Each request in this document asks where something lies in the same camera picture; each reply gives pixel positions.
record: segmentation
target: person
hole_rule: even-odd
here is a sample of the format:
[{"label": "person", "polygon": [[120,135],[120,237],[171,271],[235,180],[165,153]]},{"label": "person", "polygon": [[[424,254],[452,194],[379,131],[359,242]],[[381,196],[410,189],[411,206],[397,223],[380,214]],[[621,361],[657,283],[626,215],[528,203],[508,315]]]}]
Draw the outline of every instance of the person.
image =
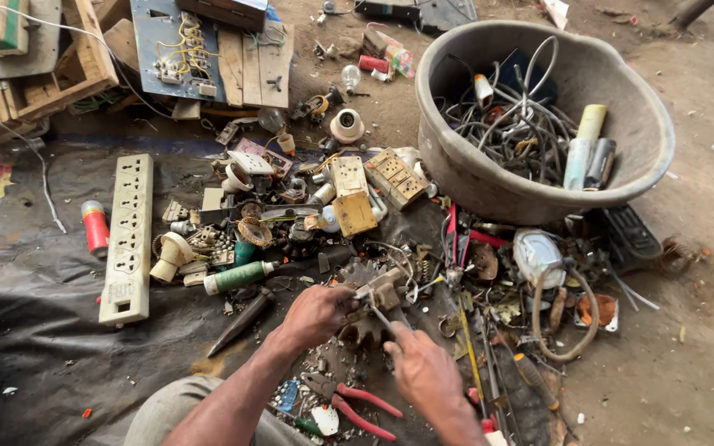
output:
[{"label": "person", "polygon": [[[310,446],[310,439],[263,408],[293,360],[345,325],[346,315],[359,306],[354,294],[345,287],[306,289],[230,378],[184,378],[146,400],[124,446]],[[422,331],[411,332],[399,322],[393,322],[393,331],[395,342],[384,349],[393,356],[401,395],[446,446],[486,444],[453,358]]]}]

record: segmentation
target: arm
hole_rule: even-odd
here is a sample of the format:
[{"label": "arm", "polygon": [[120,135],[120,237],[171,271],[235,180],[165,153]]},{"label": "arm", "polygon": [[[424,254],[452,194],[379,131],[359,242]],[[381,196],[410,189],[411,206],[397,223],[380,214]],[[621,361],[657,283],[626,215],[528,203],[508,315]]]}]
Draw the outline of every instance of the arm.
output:
[{"label": "arm", "polygon": [[422,331],[393,322],[396,342],[385,342],[393,355],[398,391],[423,415],[446,446],[487,445],[475,410],[462,394],[456,361]]},{"label": "arm", "polygon": [[264,403],[305,349],[326,342],[358,304],[348,288],[315,286],[303,291],[286,319],[239,370],[205,398],[162,443],[163,446],[246,445]]}]

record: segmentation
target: red cylinder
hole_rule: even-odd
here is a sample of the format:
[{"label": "red cylinder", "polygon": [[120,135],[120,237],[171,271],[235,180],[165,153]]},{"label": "red cylinder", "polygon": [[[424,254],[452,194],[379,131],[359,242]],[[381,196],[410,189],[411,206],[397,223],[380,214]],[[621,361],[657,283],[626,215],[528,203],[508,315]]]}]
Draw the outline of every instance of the red cylinder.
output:
[{"label": "red cylinder", "polygon": [[390,61],[371,56],[360,56],[359,67],[361,70],[373,71],[376,69],[376,71],[380,73],[387,74],[387,72],[390,71]]},{"label": "red cylinder", "polygon": [[106,227],[104,206],[95,200],[82,205],[82,221],[87,228],[87,248],[97,258],[106,257],[109,251],[109,228]]}]

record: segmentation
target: plastic tub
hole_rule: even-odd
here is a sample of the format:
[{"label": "plastic tub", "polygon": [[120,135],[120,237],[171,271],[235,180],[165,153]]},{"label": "plastic tub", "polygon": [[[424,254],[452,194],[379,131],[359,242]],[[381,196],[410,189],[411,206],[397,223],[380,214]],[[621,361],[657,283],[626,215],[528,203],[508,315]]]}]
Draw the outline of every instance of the plastic tub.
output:
[{"label": "plastic tub", "polygon": [[[529,56],[549,36],[560,50],[550,78],[559,87],[556,103],[574,121],[588,104],[605,104],[602,137],[616,140],[616,160],[605,190],[584,192],[534,183],[495,164],[451,130],[435,96],[453,96],[467,87],[466,68],[449,53],[491,74],[519,47]],[[551,47],[538,65],[549,64]],[[666,174],[674,157],[674,126],[655,92],[602,40],[521,21],[481,21],[441,35],[418,67],[415,91],[421,107],[418,147],[437,186],[481,217],[517,225],[539,225],[579,209],[615,206],[638,197]]]}]

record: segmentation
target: circuit board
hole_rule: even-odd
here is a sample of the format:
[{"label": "circuit board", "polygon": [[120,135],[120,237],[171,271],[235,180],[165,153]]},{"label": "circuit board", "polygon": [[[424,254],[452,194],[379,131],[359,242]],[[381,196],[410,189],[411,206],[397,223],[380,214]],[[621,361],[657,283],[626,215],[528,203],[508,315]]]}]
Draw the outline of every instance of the circuit board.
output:
[{"label": "circuit board", "polygon": [[131,0],[131,12],[145,92],[225,102],[211,21],[172,0]]}]

